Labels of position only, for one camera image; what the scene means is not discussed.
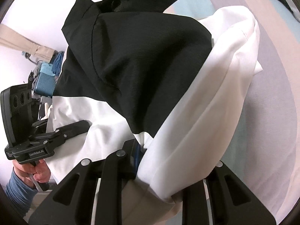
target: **bed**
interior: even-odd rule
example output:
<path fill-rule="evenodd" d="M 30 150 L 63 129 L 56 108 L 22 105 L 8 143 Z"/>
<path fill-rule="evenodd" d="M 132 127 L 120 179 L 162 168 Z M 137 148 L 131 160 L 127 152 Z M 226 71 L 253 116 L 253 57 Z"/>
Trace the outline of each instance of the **bed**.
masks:
<path fill-rule="evenodd" d="M 41 45 L 65 50 L 61 28 L 74 2 L 15 0 L 2 22 Z M 178 0 L 165 13 L 199 20 L 232 5 L 249 8 L 259 23 L 263 72 L 252 80 L 222 160 L 279 224 L 300 197 L 300 23 L 277 0 Z M 180 216 L 161 225 L 179 225 Z"/>

